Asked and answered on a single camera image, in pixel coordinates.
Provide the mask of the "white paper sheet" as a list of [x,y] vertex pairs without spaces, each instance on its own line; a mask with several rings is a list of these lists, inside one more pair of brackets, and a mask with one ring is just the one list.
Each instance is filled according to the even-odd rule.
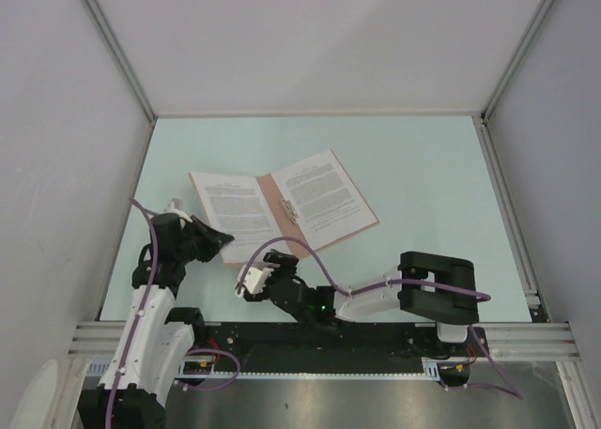
[[221,250],[228,266],[247,262],[263,243],[282,234],[255,177],[191,172],[190,179],[209,225],[234,237]]

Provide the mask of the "metal folder clip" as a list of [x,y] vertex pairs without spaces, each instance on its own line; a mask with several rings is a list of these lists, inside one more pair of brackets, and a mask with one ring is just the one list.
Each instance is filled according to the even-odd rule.
[[292,224],[297,224],[299,220],[299,214],[297,210],[294,208],[293,204],[290,200],[282,198],[280,200],[280,205],[285,212],[287,218],[291,221]]

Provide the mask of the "printed text paper sheet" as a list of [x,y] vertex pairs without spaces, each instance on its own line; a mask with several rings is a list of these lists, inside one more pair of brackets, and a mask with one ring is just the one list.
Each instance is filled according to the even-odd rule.
[[379,224],[378,217],[332,150],[271,174],[296,225],[314,250]]

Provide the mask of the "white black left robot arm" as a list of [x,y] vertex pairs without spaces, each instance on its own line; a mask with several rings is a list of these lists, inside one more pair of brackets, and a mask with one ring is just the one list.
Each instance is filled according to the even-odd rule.
[[132,303],[115,354],[77,410],[85,428],[163,428],[166,402],[184,357],[206,346],[204,317],[178,307],[177,293],[194,261],[207,263],[233,241],[178,209],[141,211],[150,241],[132,274]]

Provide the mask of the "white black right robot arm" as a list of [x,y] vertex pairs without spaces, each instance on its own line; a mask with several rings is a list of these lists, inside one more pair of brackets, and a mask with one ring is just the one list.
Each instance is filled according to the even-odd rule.
[[260,268],[241,268],[236,295],[267,300],[299,323],[328,329],[397,309],[433,321],[433,343],[444,355],[466,345],[468,327],[480,321],[478,305],[489,300],[476,290],[472,262],[460,258],[402,253],[397,267],[341,289],[309,286],[297,273],[299,262],[295,255],[268,251]]

